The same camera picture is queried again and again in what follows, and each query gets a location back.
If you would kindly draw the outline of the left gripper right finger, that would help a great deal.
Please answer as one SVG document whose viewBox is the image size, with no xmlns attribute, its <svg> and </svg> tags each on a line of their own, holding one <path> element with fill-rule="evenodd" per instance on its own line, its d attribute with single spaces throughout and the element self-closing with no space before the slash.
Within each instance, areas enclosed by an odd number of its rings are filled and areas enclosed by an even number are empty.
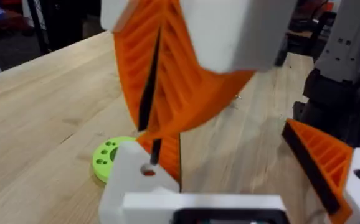
<svg viewBox="0 0 360 224">
<path fill-rule="evenodd" d="M 318 196 L 325 223 L 360 223 L 360 147 L 287 119 L 282 136 Z"/>
</svg>

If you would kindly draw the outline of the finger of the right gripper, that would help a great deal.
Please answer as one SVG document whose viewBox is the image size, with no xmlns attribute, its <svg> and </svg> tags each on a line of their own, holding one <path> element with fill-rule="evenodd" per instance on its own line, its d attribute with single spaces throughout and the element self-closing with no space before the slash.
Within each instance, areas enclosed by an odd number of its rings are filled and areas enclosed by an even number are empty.
<svg viewBox="0 0 360 224">
<path fill-rule="evenodd" d="M 225 108 L 255 72 L 275 65 L 295 1 L 163 1 L 140 130 L 158 139 Z"/>
<path fill-rule="evenodd" d="M 126 105 L 137 129 L 157 129 L 154 99 L 167 1 L 102 0 L 100 22 L 113 34 Z"/>
</svg>

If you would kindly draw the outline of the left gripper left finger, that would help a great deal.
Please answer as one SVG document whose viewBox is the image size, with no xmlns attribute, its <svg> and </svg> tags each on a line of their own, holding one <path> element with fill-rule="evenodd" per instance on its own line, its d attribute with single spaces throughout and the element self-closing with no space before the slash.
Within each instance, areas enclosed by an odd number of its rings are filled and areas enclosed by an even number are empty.
<svg viewBox="0 0 360 224">
<path fill-rule="evenodd" d="M 126 196 L 133 202 L 157 202 L 158 197 L 179 192 L 179 184 L 159 165 L 149 163 L 150 155 L 137 141 L 119 145 L 110 176 L 98 207 L 101 224 L 159 224 L 171 223 L 173 212 L 143 205 L 126 208 Z"/>
</svg>

